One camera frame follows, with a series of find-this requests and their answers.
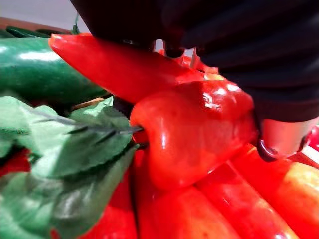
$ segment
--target green leaf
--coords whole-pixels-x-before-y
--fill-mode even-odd
[[[82,123],[102,124],[102,122],[98,122],[96,118],[101,113],[101,110],[104,107],[112,105],[113,96],[108,97],[107,99],[100,101],[97,104],[74,110],[69,116],[69,118]]]
[[[78,28],[78,20],[79,20],[79,13],[76,13],[75,22],[71,30],[71,34],[77,35],[80,33],[80,30]]]
[[[19,146],[41,158],[32,162],[34,175],[59,178],[85,171],[121,153],[132,138],[126,132],[128,119],[106,102],[75,112],[73,118],[78,121],[74,121],[58,116],[49,107],[35,110],[13,97],[0,97],[0,110],[6,112],[0,115],[0,125],[13,129],[0,132],[0,137],[10,135]],[[25,133],[20,135],[16,129]],[[6,152],[8,146],[0,148]]]
[[[65,239],[83,234],[101,217],[137,148],[128,146],[112,161],[63,179],[31,173],[0,178],[0,238],[46,239],[52,228]]]

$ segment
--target black glove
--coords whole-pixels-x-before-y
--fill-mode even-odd
[[[167,30],[161,21],[162,0],[71,0],[94,36],[150,49],[165,41],[170,57],[181,56],[181,32]]]
[[[254,98],[262,118],[319,115],[318,0],[167,0],[167,29],[182,46]]]

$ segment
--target vegetable pile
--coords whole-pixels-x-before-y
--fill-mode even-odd
[[[89,34],[1,47],[1,239],[319,237],[319,165],[264,162],[251,97],[217,72]],[[109,95],[75,109],[101,96],[79,77],[130,119]]]

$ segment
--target elongated red pepper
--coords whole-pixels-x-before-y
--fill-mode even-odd
[[[79,239],[136,239],[136,225],[131,204],[128,173],[114,191],[102,217]]]
[[[229,81],[198,81],[138,102],[131,124],[144,128],[149,171],[160,189],[189,186],[256,136],[250,96]]]
[[[134,162],[135,202],[140,239],[238,239],[222,214],[195,187],[161,192],[145,168],[147,153]]]
[[[91,81],[131,103],[180,82],[203,79],[200,72],[182,67],[156,52],[89,35],[53,34],[49,45]]]
[[[28,172],[30,171],[30,164],[27,155],[29,151],[23,149],[15,153],[3,166],[0,166],[0,177],[8,173]]]
[[[196,185],[242,238],[298,238],[276,211],[230,165],[223,164]]]
[[[303,239],[319,236],[319,170],[287,159],[264,162],[251,145],[233,163]]]

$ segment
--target white wall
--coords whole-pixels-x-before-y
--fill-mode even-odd
[[[70,0],[0,0],[0,16],[72,29],[76,10]],[[79,19],[80,31],[88,31]]]

